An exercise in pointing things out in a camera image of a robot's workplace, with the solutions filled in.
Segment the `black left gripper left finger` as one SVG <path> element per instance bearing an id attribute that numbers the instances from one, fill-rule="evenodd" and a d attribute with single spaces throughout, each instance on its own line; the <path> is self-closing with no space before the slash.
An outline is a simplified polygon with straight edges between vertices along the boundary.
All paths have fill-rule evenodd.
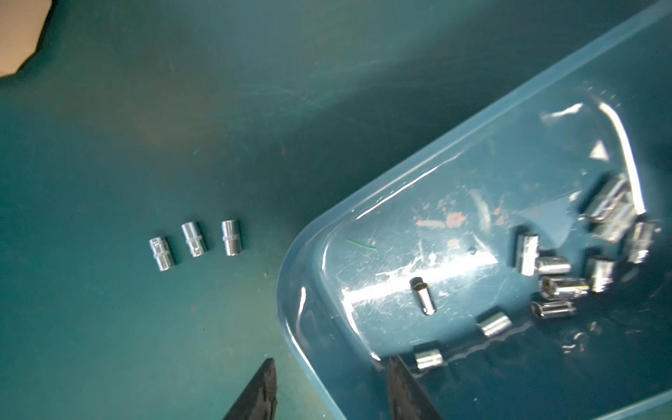
<path id="1" fill-rule="evenodd" d="M 273 420 L 278 405 L 276 373 L 274 359 L 266 359 L 223 419 Z"/>

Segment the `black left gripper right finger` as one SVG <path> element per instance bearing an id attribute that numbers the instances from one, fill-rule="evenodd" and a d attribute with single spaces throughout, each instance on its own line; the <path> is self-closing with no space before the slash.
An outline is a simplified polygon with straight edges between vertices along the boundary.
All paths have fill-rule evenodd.
<path id="1" fill-rule="evenodd" d="M 442 419 L 436 407 L 399 356 L 392 357 L 388 362 L 387 387 L 393 419 Z"/>

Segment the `teal plastic storage box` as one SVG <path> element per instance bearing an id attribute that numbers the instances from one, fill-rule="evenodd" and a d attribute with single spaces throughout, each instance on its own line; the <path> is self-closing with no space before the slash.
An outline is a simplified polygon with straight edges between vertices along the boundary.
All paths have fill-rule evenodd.
<path id="1" fill-rule="evenodd" d="M 656 233 L 642 264 L 627 239 L 584 217 L 624 174 L 621 200 Z M 603 293 L 539 320 L 541 278 L 516 270 L 520 234 L 538 257 L 616 262 Z M 425 316 L 412 278 L 429 285 Z M 445 419 L 671 415 L 671 4 L 660 1 L 488 106 L 308 225 L 283 262 L 283 337 L 339 419 L 392 419 L 399 356 Z M 513 325 L 488 339 L 478 324 Z M 419 371 L 437 348 L 444 365 Z"/>

